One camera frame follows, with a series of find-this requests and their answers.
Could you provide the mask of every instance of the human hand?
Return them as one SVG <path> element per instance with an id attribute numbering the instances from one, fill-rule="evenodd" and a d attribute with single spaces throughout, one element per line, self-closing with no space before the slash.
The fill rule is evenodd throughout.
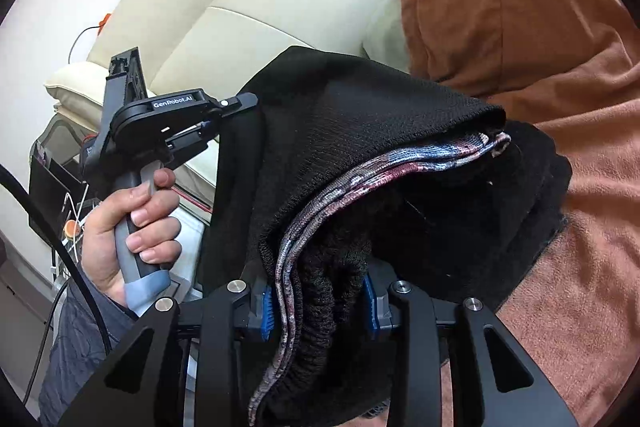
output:
<path id="1" fill-rule="evenodd" d="M 159 190 L 153 196 L 149 182 L 117 190 L 94 208 L 84 223 L 82 269 L 101 293 L 125 307 L 124 279 L 113 231 L 123 217 L 131 213 L 133 224 L 140 228 L 127 237 L 127 246 L 132 253 L 140 254 L 145 263 L 174 263 L 182 251 L 175 241 L 180 221 L 168 217 L 180 200 L 171 190 L 175 174 L 169 169 L 158 169 L 154 172 L 154 183 Z"/>

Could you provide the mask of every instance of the brown blanket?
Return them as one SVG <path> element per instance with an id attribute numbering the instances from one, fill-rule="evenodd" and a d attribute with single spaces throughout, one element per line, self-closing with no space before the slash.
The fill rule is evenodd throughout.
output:
<path id="1" fill-rule="evenodd" d="M 620 0 L 402 0 L 402 24 L 414 75 L 503 105 L 572 163 L 568 227 L 499 315 L 593 426 L 640 357 L 640 31 Z"/>

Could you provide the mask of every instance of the ribbed black fabric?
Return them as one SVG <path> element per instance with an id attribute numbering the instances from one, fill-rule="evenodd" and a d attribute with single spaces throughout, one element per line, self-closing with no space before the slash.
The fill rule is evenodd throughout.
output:
<path id="1" fill-rule="evenodd" d="M 505 124 L 499 107 L 370 60 L 307 48 L 288 49 L 243 90 L 259 106 L 223 123 L 213 246 L 200 273 L 206 291 L 258 258 L 273 278 L 287 225 L 348 169 L 430 137 L 492 135 Z M 513 140 L 502 155 L 412 174 L 322 225 L 292 272 L 302 332 L 295 356 L 258 419 L 338 425 L 389 396 L 394 345 L 365 340 L 354 310 L 369 255 L 434 297 L 473 294 L 494 308 L 506 299 L 558 230 L 570 177 L 543 133 L 522 123 L 506 131 Z M 264 358 L 252 359 L 247 386 Z"/>

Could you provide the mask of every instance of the jacket sleeve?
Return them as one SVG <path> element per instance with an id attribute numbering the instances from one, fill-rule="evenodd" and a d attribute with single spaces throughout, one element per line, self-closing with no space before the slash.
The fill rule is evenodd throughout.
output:
<path id="1" fill-rule="evenodd" d="M 115 346 L 133 325 L 134 318 L 101 294 L 80 265 L 78 269 L 100 309 L 111 346 Z M 70 282 L 62 305 L 58 336 L 51 348 L 49 367 L 38 399 L 43 427 L 57 425 L 62 413 L 103 360 L 100 331 L 78 286 Z"/>

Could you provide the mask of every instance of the metal screw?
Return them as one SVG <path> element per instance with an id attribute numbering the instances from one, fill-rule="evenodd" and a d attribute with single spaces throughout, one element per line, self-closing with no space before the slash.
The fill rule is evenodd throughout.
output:
<path id="1" fill-rule="evenodd" d="M 169 297 L 162 297 L 156 301 L 156 310 L 159 312 L 167 312 L 174 307 L 174 300 Z"/>
<path id="2" fill-rule="evenodd" d="M 473 312 L 479 312 L 482 309 L 482 302 L 475 297 L 465 299 L 465 308 Z"/>
<path id="3" fill-rule="evenodd" d="M 407 281 L 396 281 L 391 285 L 391 289 L 396 293 L 409 293 L 414 287 Z"/>
<path id="4" fill-rule="evenodd" d="M 241 279 L 236 279 L 235 281 L 231 281 L 226 285 L 226 289 L 231 293 L 240 293 L 243 292 L 246 288 L 246 282 Z"/>

